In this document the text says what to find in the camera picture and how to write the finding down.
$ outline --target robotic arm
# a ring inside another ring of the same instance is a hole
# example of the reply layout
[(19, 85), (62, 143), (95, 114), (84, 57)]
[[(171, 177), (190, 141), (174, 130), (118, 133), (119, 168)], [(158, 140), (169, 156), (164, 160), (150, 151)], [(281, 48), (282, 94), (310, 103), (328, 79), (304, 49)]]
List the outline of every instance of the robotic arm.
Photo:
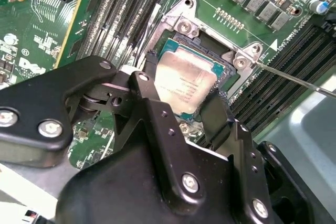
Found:
[(228, 159), (187, 144), (155, 89), (155, 64), (144, 70), (129, 76), (91, 56), (1, 91), (3, 162), (53, 167), (72, 124), (114, 116), (115, 153), (66, 184), (56, 223), (335, 223), (279, 149), (255, 145), (218, 91), (200, 115)]

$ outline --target metal screw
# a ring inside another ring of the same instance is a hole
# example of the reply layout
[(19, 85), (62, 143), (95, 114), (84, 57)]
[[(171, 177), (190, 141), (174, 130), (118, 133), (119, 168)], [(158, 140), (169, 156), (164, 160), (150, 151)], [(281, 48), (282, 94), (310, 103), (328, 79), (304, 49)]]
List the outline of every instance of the metal screw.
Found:
[(99, 63), (99, 65), (100, 65), (102, 68), (105, 68), (105, 69), (111, 69), (111, 65), (110, 65), (107, 61), (102, 61), (101, 63)]
[(257, 54), (260, 52), (260, 47), (258, 45), (252, 47), (252, 53)]
[(190, 127), (186, 123), (181, 123), (180, 124), (180, 129), (183, 134), (188, 134), (190, 132)]
[(190, 192), (190, 193), (195, 193), (198, 191), (198, 182), (197, 179), (190, 174), (184, 174), (182, 176), (182, 184), (184, 186), (184, 188)]
[(143, 80), (143, 81), (148, 81), (148, 80), (149, 80), (148, 76), (145, 76), (143, 73), (140, 73), (140, 74), (139, 74), (139, 77), (140, 77), (140, 79)]
[(191, 24), (189, 22), (183, 21), (178, 24), (177, 29), (183, 34), (187, 34), (191, 30)]
[(245, 57), (243, 57), (243, 56), (237, 56), (233, 60), (233, 65), (237, 69), (244, 69), (246, 67), (246, 65), (247, 65), (247, 59)]
[(0, 127), (10, 127), (18, 120), (17, 114), (10, 110), (0, 110)]
[(268, 211), (265, 205), (259, 199), (254, 199), (252, 203), (253, 203), (253, 207), (255, 211), (257, 212), (257, 214), (260, 217), (266, 219), (268, 217)]
[(54, 120), (44, 121), (38, 126), (38, 132), (45, 137), (58, 137), (62, 131), (62, 126)]
[(273, 152), (277, 151), (277, 149), (275, 149), (274, 145), (272, 145), (272, 144), (268, 144), (268, 148)]

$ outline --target black memory slot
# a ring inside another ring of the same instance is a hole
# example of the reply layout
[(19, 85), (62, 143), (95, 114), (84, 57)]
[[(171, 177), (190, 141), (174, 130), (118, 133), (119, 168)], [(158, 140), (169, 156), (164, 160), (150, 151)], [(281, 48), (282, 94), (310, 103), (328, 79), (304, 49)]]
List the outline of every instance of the black memory slot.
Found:
[[(336, 60), (334, 58), (325, 58), (322, 63), (311, 70), (308, 76), (309, 78), (304, 78), (304, 80), (308, 82), (317, 81), (325, 73), (324, 71), (320, 71), (321, 68), (330, 69), (335, 65), (335, 63)], [(254, 136), (260, 133), (268, 124), (274, 121), (279, 116), (279, 113), (290, 108), (293, 102), (295, 102), (307, 90), (305, 87), (290, 81), (287, 81), (285, 86), (286, 89), (291, 90), (291, 92), (286, 92), (286, 95), (281, 94), (281, 96), (279, 96), (276, 104), (281, 105), (279, 107), (274, 107), (272, 110), (268, 111), (268, 113), (260, 113), (260, 115), (265, 115), (266, 120), (259, 120), (259, 122), (255, 120), (254, 122), (251, 121), (247, 124), (249, 129), (252, 130)]]
[[(114, 34), (113, 34), (113, 38), (115, 38), (117, 36), (117, 34), (119, 33), (120, 29), (122, 29), (122, 26), (124, 25), (125, 22), (131, 22), (131, 20), (129, 20), (129, 12), (130, 12), (130, 9), (135, 9), (136, 8), (136, 5), (138, 3), (142, 3), (143, 0), (128, 0), (129, 4), (126, 5), (125, 7), (125, 10), (122, 12), (121, 14), (121, 17), (120, 19), (118, 20), (118, 24), (117, 24), (117, 27), (114, 31)], [(116, 54), (117, 50), (119, 49), (119, 46), (122, 42), (122, 38), (124, 36), (118, 36), (120, 38), (120, 40), (118, 41), (118, 43), (116, 45), (113, 45), (114, 43), (114, 40), (112, 40), (108, 47), (107, 47), (107, 51), (106, 53), (104, 54), (104, 57), (109, 57), (108, 59), (110, 60), (111, 58), (114, 57), (114, 55)]]
[[(281, 69), (284, 64), (290, 60), (295, 53), (301, 49), (306, 41), (311, 38), (317, 32), (317, 28), (313, 26), (307, 26), (305, 29), (299, 31), (295, 38), (286, 46), (286, 49), (282, 50), (279, 55), (269, 64), (269, 66)], [(254, 96), (273, 78), (267, 71), (263, 71), (258, 78), (243, 92), (242, 95), (232, 105), (232, 112), (238, 114), (246, 105), (247, 102), (253, 99)]]
[[(335, 58), (331, 58), (331, 59), (328, 58), (328, 59), (329, 60), (326, 64), (319, 65), (315, 68), (315, 71), (312, 72), (313, 76), (307, 80), (308, 82), (315, 82), (325, 74), (324, 71), (320, 71), (321, 68), (325, 68), (329, 70), (331, 67), (333, 67), (336, 64)], [(279, 116), (280, 112), (288, 109), (307, 90), (305, 87), (302, 87), (299, 85), (296, 85), (293, 89), (295, 91), (295, 94), (294, 95), (290, 94), (289, 97), (284, 98), (283, 101), (279, 101), (279, 103), (283, 103), (283, 104), (279, 107), (279, 109), (273, 111), (273, 113), (267, 117), (267, 120), (264, 120), (257, 124), (252, 125), (251, 129), (253, 130), (254, 135), (257, 135), (258, 133), (260, 133), (268, 124), (270, 124), (272, 121), (274, 121)]]
[(77, 59), (81, 59), (92, 54), (93, 47), (98, 40), (98, 35), (105, 23), (105, 20), (116, 0), (99, 0), (98, 7), (93, 15), (92, 23), (86, 33), (85, 40), (81, 45)]
[(129, 44), (136, 45), (144, 32), (146, 31), (147, 23), (149, 21), (149, 18), (151, 16), (151, 13), (156, 5), (156, 3), (160, 3), (161, 0), (151, 0), (148, 2), (148, 8), (144, 8), (145, 13), (141, 16), (141, 18), (138, 20), (138, 24), (136, 29), (132, 32), (132, 35), (130, 35)]
[(120, 9), (122, 7), (123, 4), (125, 4), (126, 0), (116, 0), (111, 11), (110, 14), (104, 24), (104, 27), (106, 29), (102, 29), (99, 35), (99, 38), (96, 42), (96, 44), (94, 45), (94, 49), (93, 49), (93, 54), (94, 55), (100, 55), (100, 51), (102, 49), (102, 45), (104, 44), (106, 37), (108, 35), (108, 33), (110, 32), (112, 25), (117, 17), (117, 15), (120, 12)]
[(138, 14), (140, 7), (146, 0), (133, 0), (131, 6), (132, 10), (130, 13), (127, 13), (125, 17), (123, 17), (123, 22), (120, 26), (120, 29), (117, 29), (119, 32), (119, 37), (123, 38), (126, 36), (127, 32), (129, 31), (131, 25), (134, 23), (134, 18)]
[[(287, 74), (294, 75), (295, 71), (300, 67), (304, 66), (306, 62), (306, 59), (308, 56), (312, 56), (312, 53), (316, 51), (316, 49), (320, 48), (320, 46), (323, 44), (323, 42), (326, 39), (325, 34), (319, 34), (319, 37), (315, 39), (314, 44), (310, 44), (305, 48), (302, 48), (298, 51), (300, 55), (303, 55), (304, 57), (292, 57), (290, 60), (288, 60), (282, 67), (281, 70)], [(241, 120), (246, 120), (249, 115), (253, 114), (256, 109), (263, 106), (264, 103), (267, 103), (267, 98), (269, 98), (272, 95), (272, 90), (276, 89), (276, 87), (280, 86), (283, 81), (285, 81), (284, 78), (280, 78), (277, 75), (272, 74), (272, 82), (269, 82), (267, 85), (265, 85), (261, 90), (258, 92), (258, 96), (255, 96), (253, 99), (250, 100), (250, 103), (253, 103), (254, 105), (251, 105), (251, 108), (249, 110), (242, 110), (237, 115)]]
[[(306, 25), (270, 65), (314, 83), (336, 63), (335, 54), (336, 43), (319, 28)], [(306, 90), (263, 71), (232, 105), (233, 113), (255, 136), (288, 110)]]

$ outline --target metal shaft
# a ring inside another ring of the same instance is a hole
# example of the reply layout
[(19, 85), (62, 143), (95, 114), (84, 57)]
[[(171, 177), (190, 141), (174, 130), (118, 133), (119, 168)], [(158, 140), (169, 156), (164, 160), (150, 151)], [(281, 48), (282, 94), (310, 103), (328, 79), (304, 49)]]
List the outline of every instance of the metal shaft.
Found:
[(255, 61), (254, 63), (255, 63), (258, 67), (260, 67), (260, 68), (262, 68), (262, 69), (264, 69), (264, 70), (270, 71), (270, 72), (272, 72), (272, 73), (274, 73), (274, 74), (277, 74), (277, 75), (279, 75), (279, 76), (281, 76), (281, 77), (284, 77), (284, 78), (286, 78), (287, 80), (293, 81), (293, 82), (295, 82), (295, 83), (297, 83), (297, 84), (299, 84), (299, 85), (301, 85), (301, 86), (304, 86), (304, 87), (306, 87), (306, 88), (308, 88), (308, 89), (311, 89), (311, 90), (313, 90), (313, 91), (316, 91), (316, 92), (318, 92), (318, 93), (320, 93), (320, 94), (323, 94), (323, 95), (325, 95), (325, 96), (327, 96), (327, 97), (336, 98), (336, 94), (333, 93), (333, 92), (331, 92), (331, 91), (329, 91), (329, 90), (326, 90), (326, 89), (324, 89), (324, 88), (315, 86), (314, 84), (308, 83), (308, 82), (306, 82), (306, 81), (300, 80), (300, 79), (298, 79), (298, 78), (296, 78), (296, 77), (293, 77), (293, 76), (291, 76), (291, 75), (289, 75), (289, 74), (287, 74), (287, 73), (281, 72), (281, 71), (279, 71), (279, 70), (277, 70), (277, 69), (274, 69), (274, 68), (272, 68), (272, 67), (269, 67), (269, 66), (267, 66), (267, 65), (264, 65), (264, 64), (262, 64), (262, 63), (260, 63), (260, 62)]

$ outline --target green circuit board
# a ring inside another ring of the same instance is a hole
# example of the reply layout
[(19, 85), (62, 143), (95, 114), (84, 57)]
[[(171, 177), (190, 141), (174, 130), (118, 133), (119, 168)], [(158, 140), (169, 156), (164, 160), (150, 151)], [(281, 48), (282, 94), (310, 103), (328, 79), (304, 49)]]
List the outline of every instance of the green circuit board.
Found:
[[(179, 1), (160, 1), (161, 8), (148, 38), (162, 16)], [(324, 1), (334, 4), (334, 0)], [(275, 3), (278, 12), (290, 17), (279, 30), (271, 28), (272, 21), (260, 20), (259, 12), (248, 12), (246, 3), (237, 4), (233, 0), (197, 0), (196, 17), (239, 48), (260, 42), (263, 46), (261, 60), (266, 63), (276, 57), (277, 52), (311, 17), (309, 2), (291, 0), (285, 10)], [(0, 69), (0, 74), (7, 75), (6, 83), (12, 85), (75, 61), (89, 29), (95, 24), (103, 29), (99, 23), (102, 17), (96, 11), (99, 3), (100, 0), (73, 0), (70, 3), (60, 0), (0, 0), (0, 56), (6, 62), (6, 68)], [(120, 4), (123, 4), (123, 10), (132, 7), (128, 2)], [(170, 36), (170, 33), (164, 33), (155, 48), (160, 51)], [(113, 46), (113, 41), (113, 38), (105, 41), (102, 44), (105, 47), (102, 46), (98, 54), (106, 57), (106, 47)], [(132, 63), (131, 54), (125, 52), (121, 53), (127, 58), (124, 61)], [(120, 63), (118, 57), (109, 59), (113, 63)], [(257, 75), (258, 70), (234, 93), (232, 102)], [(111, 115), (101, 113), (88, 122), (75, 125), (73, 129), (74, 142), (69, 150), (69, 158), (74, 167), (87, 167), (112, 153), (114, 138)]]

